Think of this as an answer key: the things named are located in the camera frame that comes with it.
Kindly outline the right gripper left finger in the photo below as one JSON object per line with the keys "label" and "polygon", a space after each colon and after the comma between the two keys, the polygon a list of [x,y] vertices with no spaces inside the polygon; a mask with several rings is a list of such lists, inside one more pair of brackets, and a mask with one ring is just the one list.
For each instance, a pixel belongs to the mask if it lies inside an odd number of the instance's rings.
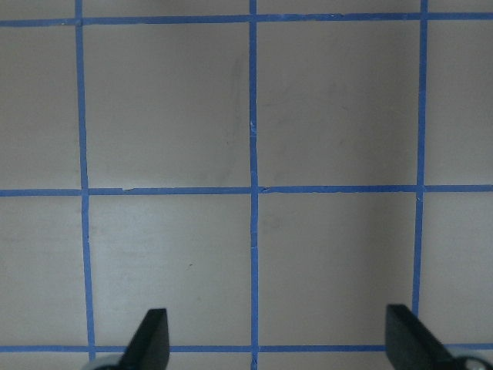
{"label": "right gripper left finger", "polygon": [[121,357],[121,369],[165,370],[169,354],[167,311],[149,309]]}

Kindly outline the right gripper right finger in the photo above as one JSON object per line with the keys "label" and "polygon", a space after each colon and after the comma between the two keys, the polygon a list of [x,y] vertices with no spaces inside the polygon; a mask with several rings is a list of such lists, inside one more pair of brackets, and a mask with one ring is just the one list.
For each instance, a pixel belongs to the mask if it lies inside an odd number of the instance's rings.
{"label": "right gripper right finger", "polygon": [[453,355],[404,304],[386,307],[384,340],[393,369],[458,369]]}

